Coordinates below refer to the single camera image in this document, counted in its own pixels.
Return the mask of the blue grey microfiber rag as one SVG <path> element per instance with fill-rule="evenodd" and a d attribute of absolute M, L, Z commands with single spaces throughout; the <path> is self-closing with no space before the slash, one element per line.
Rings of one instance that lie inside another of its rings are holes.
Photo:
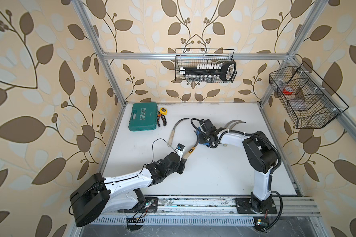
<path fill-rule="evenodd" d="M 196 135 L 197 135 L 197 140 L 199 140 L 199 144 L 210 147 L 211 131 L 207 127 L 205 126 L 197 127 Z"/>

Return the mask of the sickle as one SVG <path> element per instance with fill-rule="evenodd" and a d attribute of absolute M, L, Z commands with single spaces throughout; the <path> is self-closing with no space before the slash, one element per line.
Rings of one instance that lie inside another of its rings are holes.
<path fill-rule="evenodd" d="M 228 129 L 229 129 L 229 130 L 233 130 L 237 125 L 245 124 L 245 123 L 246 123 L 246 122 L 245 122 L 245 121 L 242 121 L 242 120 L 234 121 L 234 122 L 232 122 L 232 123 L 229 125 Z"/>
<path fill-rule="evenodd" d="M 168 137 L 168 143 L 172 147 L 176 147 L 179 143 L 187 140 L 187 123 L 189 118 L 181 118 L 174 125 Z"/>
<path fill-rule="evenodd" d="M 189 149 L 189 151 L 183 156 L 183 159 L 187 160 L 189 158 L 189 156 L 194 152 L 194 150 L 196 149 L 197 145 L 199 144 L 199 140 L 197 140 L 194 144 L 193 147 L 191 147 Z"/>
<path fill-rule="evenodd" d="M 224 126 L 224 128 L 227 129 L 227 130 L 232 130 L 237 124 L 241 124 L 241 123 L 245 123 L 245 122 L 242 121 L 242 120 L 239 120 L 239 119 L 234 119 L 234 120 L 229 121 Z"/>

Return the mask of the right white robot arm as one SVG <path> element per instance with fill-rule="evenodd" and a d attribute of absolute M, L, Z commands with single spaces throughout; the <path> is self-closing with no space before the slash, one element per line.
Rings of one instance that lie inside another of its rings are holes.
<path fill-rule="evenodd" d="M 261 131 L 246 133 L 224 127 L 217 129 L 209 119 L 193 118 L 190 123 L 196 130 L 199 144 L 211 149 L 227 144 L 245 150 L 248 162 L 255 171 L 251 204 L 257 209 L 268 203 L 273 193 L 273 174 L 281 166 L 282 158 L 266 135 Z"/>

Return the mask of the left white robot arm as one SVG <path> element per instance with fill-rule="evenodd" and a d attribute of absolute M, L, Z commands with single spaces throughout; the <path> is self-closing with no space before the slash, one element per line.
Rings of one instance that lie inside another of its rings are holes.
<path fill-rule="evenodd" d="M 182 174 L 186 162 L 187 159 L 172 152 L 134 173 L 107 178 L 101 173 L 92 175 L 70 195 L 69 212 L 76 226 L 86 226 L 106 212 L 144 209 L 146 199 L 141 189 L 157 185 L 175 172 Z"/>

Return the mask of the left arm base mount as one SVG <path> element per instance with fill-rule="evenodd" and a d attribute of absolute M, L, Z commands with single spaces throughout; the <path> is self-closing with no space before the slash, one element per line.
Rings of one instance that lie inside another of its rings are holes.
<path fill-rule="evenodd" d="M 136 213 L 138 211 L 146 211 L 156 213 L 158 209 L 158 197 L 145 197 L 141 189 L 135 189 L 126 195 L 127 200 L 132 200 L 135 205 L 132 208 L 122 208 L 117 210 L 118 213 Z"/>

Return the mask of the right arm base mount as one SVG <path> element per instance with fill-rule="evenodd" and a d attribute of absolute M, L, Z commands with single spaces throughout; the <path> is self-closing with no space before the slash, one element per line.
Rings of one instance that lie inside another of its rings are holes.
<path fill-rule="evenodd" d="M 266 200 L 259 200 L 252 195 L 250 198 L 235 198 L 235 204 L 238 214 L 277 214 L 277 208 L 270 195 Z"/>

